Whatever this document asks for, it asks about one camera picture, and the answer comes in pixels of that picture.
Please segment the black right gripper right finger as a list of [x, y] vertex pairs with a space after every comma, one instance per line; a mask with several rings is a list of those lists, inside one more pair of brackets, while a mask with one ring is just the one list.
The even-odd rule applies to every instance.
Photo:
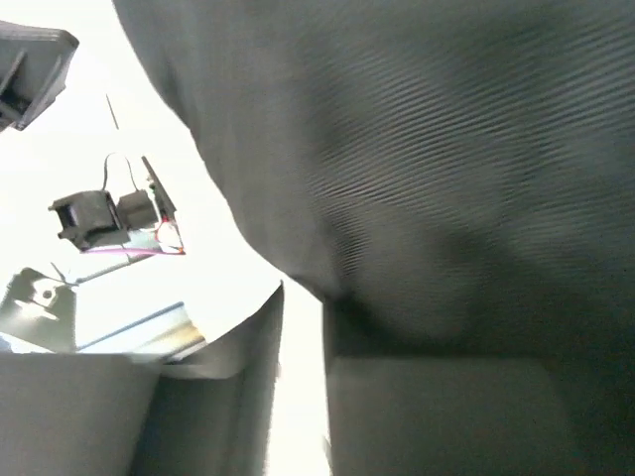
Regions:
[[323, 311], [337, 475], [630, 475], [634, 356], [412, 352]]

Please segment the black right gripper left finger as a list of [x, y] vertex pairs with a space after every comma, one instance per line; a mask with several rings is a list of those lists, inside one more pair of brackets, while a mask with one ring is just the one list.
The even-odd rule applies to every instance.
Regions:
[[3, 354], [5, 475], [260, 475], [284, 293], [165, 366], [118, 355]]

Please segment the black skirt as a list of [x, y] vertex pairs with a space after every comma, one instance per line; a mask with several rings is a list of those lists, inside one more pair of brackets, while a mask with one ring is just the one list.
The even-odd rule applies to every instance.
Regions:
[[630, 1], [119, 1], [246, 241], [391, 346], [634, 349]]

